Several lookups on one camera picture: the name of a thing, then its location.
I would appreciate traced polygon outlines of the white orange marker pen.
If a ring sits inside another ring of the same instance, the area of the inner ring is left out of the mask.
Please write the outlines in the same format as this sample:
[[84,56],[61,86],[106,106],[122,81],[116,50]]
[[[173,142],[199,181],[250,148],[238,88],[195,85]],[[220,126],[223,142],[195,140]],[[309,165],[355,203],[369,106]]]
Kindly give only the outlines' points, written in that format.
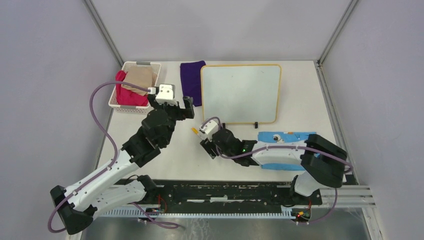
[[193,131],[193,133],[195,135],[200,136],[200,133],[199,133],[199,131],[196,128],[192,127],[191,130]]

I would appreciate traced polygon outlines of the yellow framed whiteboard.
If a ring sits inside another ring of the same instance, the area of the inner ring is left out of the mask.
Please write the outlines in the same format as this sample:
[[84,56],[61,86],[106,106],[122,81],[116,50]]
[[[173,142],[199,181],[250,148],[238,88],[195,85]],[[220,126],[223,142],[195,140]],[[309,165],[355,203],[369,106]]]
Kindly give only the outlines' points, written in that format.
[[200,70],[202,117],[225,124],[271,124],[278,118],[283,68],[268,64],[205,65]]

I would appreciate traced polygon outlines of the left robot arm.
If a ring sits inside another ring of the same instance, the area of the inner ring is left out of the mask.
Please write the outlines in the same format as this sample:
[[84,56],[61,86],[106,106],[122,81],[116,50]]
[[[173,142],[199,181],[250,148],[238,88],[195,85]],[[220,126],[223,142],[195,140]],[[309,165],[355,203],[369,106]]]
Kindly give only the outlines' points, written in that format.
[[173,98],[160,94],[150,94],[148,97],[153,110],[121,148],[112,143],[114,155],[108,163],[74,184],[67,187],[56,185],[50,190],[54,203],[47,223],[50,232],[75,235],[109,210],[141,200],[145,204],[156,200],[156,185],[147,175],[116,189],[109,189],[124,176],[156,158],[161,149],[170,144],[178,121],[195,116],[192,97],[183,97],[183,108]]

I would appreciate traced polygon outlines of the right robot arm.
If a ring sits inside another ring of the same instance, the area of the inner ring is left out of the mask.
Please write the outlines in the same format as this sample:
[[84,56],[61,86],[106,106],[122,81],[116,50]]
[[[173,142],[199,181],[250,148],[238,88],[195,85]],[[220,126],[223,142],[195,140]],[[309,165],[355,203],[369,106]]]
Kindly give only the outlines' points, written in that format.
[[211,158],[222,157],[244,166],[265,170],[301,171],[289,189],[289,199],[302,204],[320,188],[338,189],[353,166],[347,152],[315,132],[261,131],[256,140],[240,140],[228,129],[194,130]]

